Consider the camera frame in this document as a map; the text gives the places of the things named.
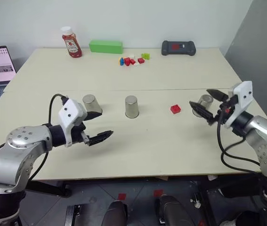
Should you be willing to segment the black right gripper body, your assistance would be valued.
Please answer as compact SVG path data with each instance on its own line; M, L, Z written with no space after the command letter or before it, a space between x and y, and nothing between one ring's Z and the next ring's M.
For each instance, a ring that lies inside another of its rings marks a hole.
M222 94L217 100L222 103L220 104L220 109L217 111L215 120L217 122L221 121L221 123L225 123L234 112L235 105L238 103L238 95L229 97L227 94Z

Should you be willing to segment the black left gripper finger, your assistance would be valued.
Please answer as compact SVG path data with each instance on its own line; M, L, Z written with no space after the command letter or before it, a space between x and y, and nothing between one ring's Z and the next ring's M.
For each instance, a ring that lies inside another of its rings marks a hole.
M87 112L86 117L84 118L83 121L92 120L92 119L97 118L101 115L102 115L102 113L100 113L100 112Z
M112 130L108 130L108 131L104 131L102 133L98 133L94 137L89 137L88 145L89 146L93 146L95 144L101 143L104 140L108 139L112 134L113 134L113 131Z

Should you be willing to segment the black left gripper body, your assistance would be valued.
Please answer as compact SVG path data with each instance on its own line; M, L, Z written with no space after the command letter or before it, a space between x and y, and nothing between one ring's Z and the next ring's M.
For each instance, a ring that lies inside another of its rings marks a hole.
M79 125L74 125L71 129L71 139L72 144L84 143L86 145L90 144L89 136L85 134L85 125L81 122Z

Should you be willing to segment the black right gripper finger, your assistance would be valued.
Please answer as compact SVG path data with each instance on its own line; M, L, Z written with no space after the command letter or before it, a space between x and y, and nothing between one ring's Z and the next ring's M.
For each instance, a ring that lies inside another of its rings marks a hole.
M228 95L220 90L207 89L206 91L209 93L209 95L211 95L214 99L218 100L219 102L226 102L228 100Z
M211 112L209 112L204 106L200 103L189 101L189 104L192 108L192 112L195 116L204 118L209 125L215 123L215 118Z

